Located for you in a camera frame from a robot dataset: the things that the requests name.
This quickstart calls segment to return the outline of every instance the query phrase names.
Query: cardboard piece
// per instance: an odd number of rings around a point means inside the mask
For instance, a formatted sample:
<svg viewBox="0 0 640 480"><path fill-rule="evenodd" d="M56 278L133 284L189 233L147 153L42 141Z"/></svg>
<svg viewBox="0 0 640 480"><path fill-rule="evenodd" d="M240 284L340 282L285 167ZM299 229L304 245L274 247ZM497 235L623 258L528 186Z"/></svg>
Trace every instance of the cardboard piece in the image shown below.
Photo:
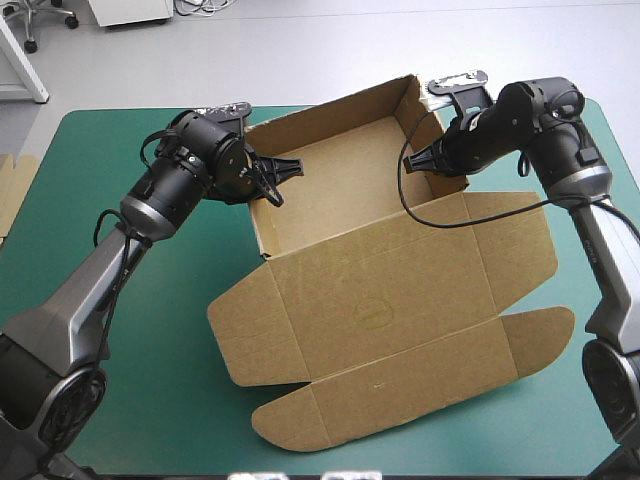
<svg viewBox="0 0 640 480"><path fill-rule="evenodd" d="M397 155L425 111L415 76L248 132L268 155L300 156L280 209L250 206L265 264L214 300L208 316L242 386L310 382L258 408L253 427L315 451L406 423L531 375L566 346L573 315L501 313L556 269L544 213L453 230L410 219ZM435 115L412 147L442 134ZM407 177L415 211L456 222L538 201L463 193L464 178Z"/></svg>
<svg viewBox="0 0 640 480"><path fill-rule="evenodd" d="M39 166L32 156L24 155L14 165L13 156L0 155L0 245L9 235Z"/></svg>

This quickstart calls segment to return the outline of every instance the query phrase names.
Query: silver arm segment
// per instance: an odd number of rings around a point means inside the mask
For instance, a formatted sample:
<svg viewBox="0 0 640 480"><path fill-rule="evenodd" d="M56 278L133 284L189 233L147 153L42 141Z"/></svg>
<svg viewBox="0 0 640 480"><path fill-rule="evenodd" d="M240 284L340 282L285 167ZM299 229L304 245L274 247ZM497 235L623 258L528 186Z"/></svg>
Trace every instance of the silver arm segment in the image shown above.
<svg viewBox="0 0 640 480"><path fill-rule="evenodd" d="M640 243L619 218L597 205L571 212L602 292L586 330L621 354L640 350Z"/></svg>
<svg viewBox="0 0 640 480"><path fill-rule="evenodd" d="M49 299L10 318L2 333L61 377L95 360L125 238L114 228ZM128 273L146 250L130 241Z"/></svg>

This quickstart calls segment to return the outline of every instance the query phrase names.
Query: metal bracket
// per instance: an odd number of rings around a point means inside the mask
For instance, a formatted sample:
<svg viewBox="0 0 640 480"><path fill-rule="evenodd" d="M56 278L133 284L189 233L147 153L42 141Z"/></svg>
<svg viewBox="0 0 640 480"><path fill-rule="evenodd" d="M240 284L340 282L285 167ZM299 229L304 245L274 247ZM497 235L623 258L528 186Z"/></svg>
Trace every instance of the metal bracket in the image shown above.
<svg viewBox="0 0 640 480"><path fill-rule="evenodd" d="M489 77L482 70L470 70L431 80L426 85L425 103L430 112L453 105L458 117L484 110L493 105L493 100L484 88Z"/></svg>
<svg viewBox="0 0 640 480"><path fill-rule="evenodd" d="M196 108L195 111L213 122L224 125L227 130L242 138L246 119L251 115L252 108L248 102L237 102L219 107Z"/></svg>

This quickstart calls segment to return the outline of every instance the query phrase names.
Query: white cabinet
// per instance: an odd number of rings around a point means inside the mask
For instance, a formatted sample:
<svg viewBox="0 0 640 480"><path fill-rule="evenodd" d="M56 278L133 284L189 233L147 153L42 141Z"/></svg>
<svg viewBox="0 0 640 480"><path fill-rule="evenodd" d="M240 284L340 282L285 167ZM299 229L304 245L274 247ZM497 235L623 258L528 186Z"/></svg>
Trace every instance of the white cabinet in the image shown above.
<svg viewBox="0 0 640 480"><path fill-rule="evenodd" d="M173 0L89 0L89 5L101 27L173 16Z"/></svg>

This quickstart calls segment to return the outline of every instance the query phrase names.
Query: box flap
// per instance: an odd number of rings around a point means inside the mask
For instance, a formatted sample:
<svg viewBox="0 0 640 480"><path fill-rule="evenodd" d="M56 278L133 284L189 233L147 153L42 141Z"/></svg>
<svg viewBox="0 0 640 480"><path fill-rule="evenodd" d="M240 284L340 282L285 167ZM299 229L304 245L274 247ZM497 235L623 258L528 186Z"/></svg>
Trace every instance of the box flap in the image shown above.
<svg viewBox="0 0 640 480"><path fill-rule="evenodd" d="M494 318L313 382L259 407L252 424L287 450L329 448L535 373L572 330L573 314L560 307Z"/></svg>
<svg viewBox="0 0 640 480"><path fill-rule="evenodd" d="M258 267L211 303L207 315L236 384L309 380L269 264Z"/></svg>
<svg viewBox="0 0 640 480"><path fill-rule="evenodd" d="M457 193L416 211L455 222L537 199ZM268 260L209 308L234 381L316 380L396 354L495 318L555 271L542 211L479 227L399 213ZM278 354L262 360L260 349Z"/></svg>
<svg viewBox="0 0 640 480"><path fill-rule="evenodd" d="M470 218L481 218L540 201L535 193L465 193ZM531 221L535 216L539 221ZM496 312L531 292L558 268L541 209L473 227L491 285Z"/></svg>
<svg viewBox="0 0 640 480"><path fill-rule="evenodd" d="M414 75L367 88L322 105L247 129L247 142L261 155L281 155L374 122L393 113Z"/></svg>
<svg viewBox="0 0 640 480"><path fill-rule="evenodd" d="M0 155L0 238L9 235L39 166L32 156L22 156L14 165L11 155Z"/></svg>

